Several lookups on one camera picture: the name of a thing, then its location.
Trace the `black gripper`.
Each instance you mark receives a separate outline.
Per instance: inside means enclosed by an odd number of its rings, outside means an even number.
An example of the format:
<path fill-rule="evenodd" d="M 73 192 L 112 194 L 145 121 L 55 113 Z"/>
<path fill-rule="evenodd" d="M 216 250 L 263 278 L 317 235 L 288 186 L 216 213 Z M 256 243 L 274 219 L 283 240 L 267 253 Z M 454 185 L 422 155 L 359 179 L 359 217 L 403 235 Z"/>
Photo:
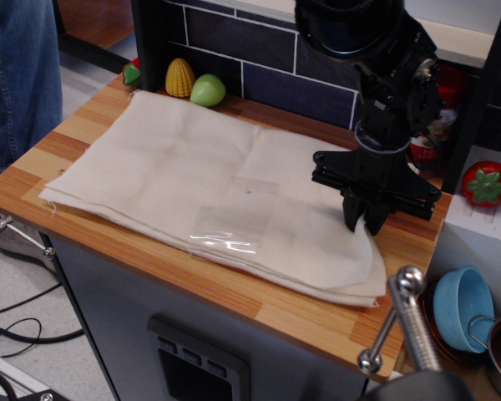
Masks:
<path fill-rule="evenodd" d="M 411 170 L 407 150 L 409 144 L 393 150 L 362 144 L 356 150 L 318 150 L 312 180 L 341 192 L 344 220 L 351 231 L 364 213 L 373 236 L 397 211 L 428 221 L 442 192 Z"/>

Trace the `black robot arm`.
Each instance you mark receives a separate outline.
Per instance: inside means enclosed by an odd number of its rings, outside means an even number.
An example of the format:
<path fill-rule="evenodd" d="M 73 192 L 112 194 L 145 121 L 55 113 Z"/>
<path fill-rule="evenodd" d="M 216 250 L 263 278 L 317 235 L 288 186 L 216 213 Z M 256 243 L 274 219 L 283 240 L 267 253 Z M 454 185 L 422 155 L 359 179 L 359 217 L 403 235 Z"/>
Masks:
<path fill-rule="evenodd" d="M 412 139 L 439 118 L 436 45 L 402 1 L 298 1 L 301 38 L 357 71 L 357 148 L 317 151 L 313 181 L 341 192 L 347 227 L 376 235 L 392 213 L 430 220 L 441 191 L 408 165 Z"/>

